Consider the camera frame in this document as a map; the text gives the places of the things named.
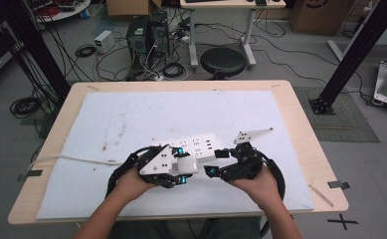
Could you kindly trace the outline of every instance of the black pole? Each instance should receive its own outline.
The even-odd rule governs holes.
[[[62,105],[71,87],[36,29],[26,5],[22,0],[0,0],[0,12],[44,73],[59,98],[58,104]]]
[[[387,28],[387,0],[382,0],[361,29],[354,43],[315,101],[310,101],[316,114],[325,114],[348,83],[364,58]]]

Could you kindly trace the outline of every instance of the white paper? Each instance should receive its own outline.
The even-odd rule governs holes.
[[[87,94],[62,154],[124,162],[130,153],[159,141],[206,133],[233,148],[239,131],[273,127],[252,145],[280,167],[287,209],[314,209],[289,135],[271,92],[209,91]],[[235,159],[206,165],[224,166]],[[37,219],[88,218],[104,199],[117,166],[59,158]],[[177,217],[261,211],[249,196],[203,169],[187,184],[155,187],[129,203],[121,217]]]

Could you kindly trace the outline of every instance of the floor mat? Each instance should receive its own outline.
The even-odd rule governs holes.
[[[340,94],[333,104],[335,116],[315,115],[309,99],[316,99],[323,88],[294,88],[295,94],[319,141],[379,142],[379,138],[349,94]]]

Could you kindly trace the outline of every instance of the wooden table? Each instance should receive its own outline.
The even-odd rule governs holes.
[[[252,34],[253,23],[255,20],[256,9],[274,9],[274,8],[284,8],[286,3],[284,1],[274,2],[273,0],[267,0],[267,6],[257,6],[255,1],[249,2],[247,0],[226,0],[226,1],[211,1],[211,2],[197,2],[197,3],[186,3],[186,0],[180,1],[181,7],[190,10],[190,41],[189,41],[189,52],[190,52],[190,65],[192,68],[196,68],[199,65],[196,54],[196,44],[195,44],[195,9],[211,9],[212,16],[216,18],[224,18],[222,14],[217,14],[217,10],[226,10],[226,9],[245,9],[248,10],[248,19],[247,19],[247,30],[244,37],[241,39],[241,46],[246,55],[246,60],[248,67],[252,68],[256,65],[255,57],[253,56],[252,49],[249,45],[250,36]],[[223,11],[225,18],[232,18],[233,15],[227,11]]]
[[[53,128],[45,141],[39,158],[60,154],[66,137],[79,113],[87,93],[92,92],[180,92],[180,91],[271,91],[279,107],[292,147],[304,178],[316,188],[310,190],[315,209],[311,212],[345,211],[348,202],[340,188],[330,188],[329,181],[336,177],[302,110],[295,93],[287,81],[192,81],[192,82],[126,82],[75,84],[64,103]],[[36,214],[43,200],[55,161],[36,164],[34,170],[43,170],[41,176],[28,177],[17,198],[8,220],[11,224],[44,222],[70,222],[75,220],[40,221]]]

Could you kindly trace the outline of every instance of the person's left hand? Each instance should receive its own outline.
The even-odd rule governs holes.
[[[156,185],[143,181],[138,174],[137,168],[132,168],[118,179],[111,194],[119,197],[122,201],[130,202],[154,186]]]

